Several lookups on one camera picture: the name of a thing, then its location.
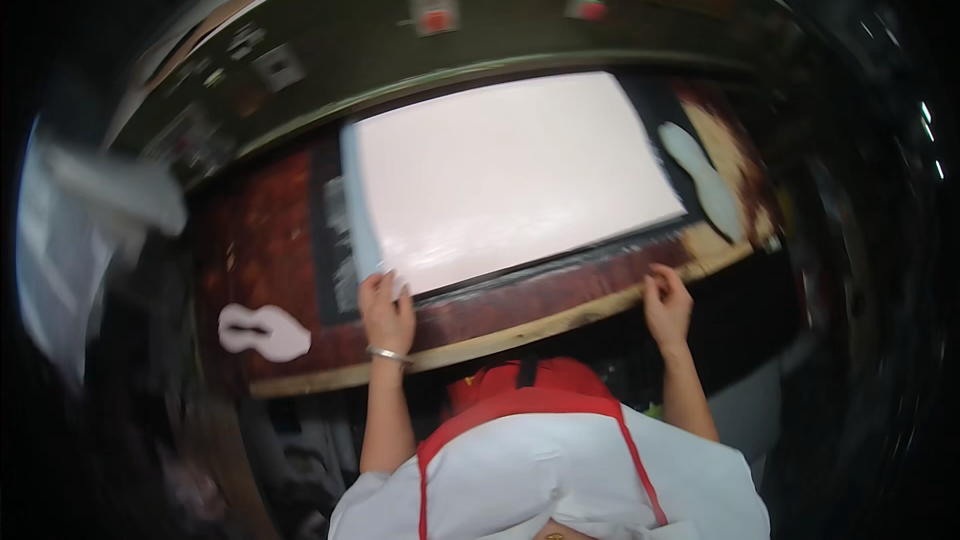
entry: red apron strap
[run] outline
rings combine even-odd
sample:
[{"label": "red apron strap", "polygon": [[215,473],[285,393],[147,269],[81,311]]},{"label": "red apron strap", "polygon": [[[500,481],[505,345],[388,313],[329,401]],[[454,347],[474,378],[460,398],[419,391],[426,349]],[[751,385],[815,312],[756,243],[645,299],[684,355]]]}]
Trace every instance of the red apron strap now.
[{"label": "red apron strap", "polygon": [[656,523],[659,526],[667,524],[666,514],[661,508],[650,477],[643,468],[641,454],[637,450],[634,438],[630,436],[630,429],[623,418],[623,409],[620,402],[596,396],[587,396],[564,390],[554,390],[538,387],[524,387],[503,394],[499,394],[486,401],[479,402],[460,415],[441,424],[430,437],[416,447],[417,466],[420,473],[420,517],[419,538],[427,540],[426,528],[426,468],[433,461],[438,452],[451,440],[464,432],[472,430],[489,421],[520,414],[598,414],[612,417],[616,420],[633,459],[633,466],[640,479],[643,489],[650,499],[651,509],[654,511]]}]

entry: white paper sheet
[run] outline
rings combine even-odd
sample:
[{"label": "white paper sheet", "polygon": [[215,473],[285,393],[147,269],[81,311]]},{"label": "white paper sheet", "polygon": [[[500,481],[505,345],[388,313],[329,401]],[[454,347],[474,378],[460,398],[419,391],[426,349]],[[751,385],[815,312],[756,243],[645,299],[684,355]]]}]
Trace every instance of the white paper sheet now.
[{"label": "white paper sheet", "polygon": [[461,91],[353,133],[383,267],[413,294],[687,212],[606,72]]}]

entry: hand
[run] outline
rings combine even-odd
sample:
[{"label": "hand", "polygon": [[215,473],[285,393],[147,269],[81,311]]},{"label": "hand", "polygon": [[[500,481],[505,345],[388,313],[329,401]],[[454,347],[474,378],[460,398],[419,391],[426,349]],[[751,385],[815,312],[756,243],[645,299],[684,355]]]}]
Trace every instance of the hand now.
[{"label": "hand", "polygon": [[687,330],[693,299],[677,272],[666,265],[650,265],[654,275],[644,276],[643,314],[660,354],[687,347]]},{"label": "hand", "polygon": [[404,285],[396,305],[391,299],[396,272],[387,275],[374,273],[360,284],[357,304],[366,343],[394,353],[406,355],[414,343],[417,318],[414,316],[414,301],[409,288]]}]

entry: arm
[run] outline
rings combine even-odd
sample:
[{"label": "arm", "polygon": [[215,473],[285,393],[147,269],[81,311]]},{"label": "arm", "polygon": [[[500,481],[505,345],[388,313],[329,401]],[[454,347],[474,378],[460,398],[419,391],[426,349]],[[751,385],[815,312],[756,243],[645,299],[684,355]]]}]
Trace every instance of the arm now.
[{"label": "arm", "polygon": [[663,357],[663,421],[707,440],[719,441],[714,416],[687,345],[693,299],[677,272],[653,264],[644,282],[643,312]]},{"label": "arm", "polygon": [[[413,299],[404,287],[396,305],[391,300],[394,272],[375,273],[360,284],[358,304],[370,346],[406,355],[414,342]],[[374,354],[369,366],[366,431],[360,451],[360,473],[393,474],[414,456],[414,429],[403,395],[403,363]]]}]

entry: dark red wooden surface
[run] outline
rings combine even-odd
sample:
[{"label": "dark red wooden surface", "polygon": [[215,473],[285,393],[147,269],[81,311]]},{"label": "dark red wooden surface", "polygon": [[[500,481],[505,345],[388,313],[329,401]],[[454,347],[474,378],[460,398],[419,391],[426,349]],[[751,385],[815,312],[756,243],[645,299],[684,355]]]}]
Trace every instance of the dark red wooden surface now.
[{"label": "dark red wooden surface", "polygon": [[[731,113],[720,113],[726,102],[709,88],[702,95],[690,87],[677,86],[676,91],[685,99],[708,102],[718,115],[737,121]],[[316,299],[308,150],[336,150],[337,142],[330,132],[315,134],[300,150],[231,176],[195,208],[192,233],[198,267],[198,341],[210,383],[245,392],[251,382],[362,364],[368,359],[360,322],[323,326]],[[745,133],[743,142],[742,150],[752,154]],[[744,204],[773,208],[762,170],[752,169],[760,172],[759,178],[745,175],[744,185],[737,189],[740,198]],[[336,171],[331,164],[317,174],[326,182]],[[414,352],[557,314],[641,282],[651,263],[678,267],[689,260],[683,244],[667,238],[614,258],[587,261],[577,268],[547,272],[462,299],[418,306]],[[249,309],[281,307],[311,331],[310,351],[285,363],[270,362],[256,351],[227,353],[217,339],[217,318],[230,303]]]}]

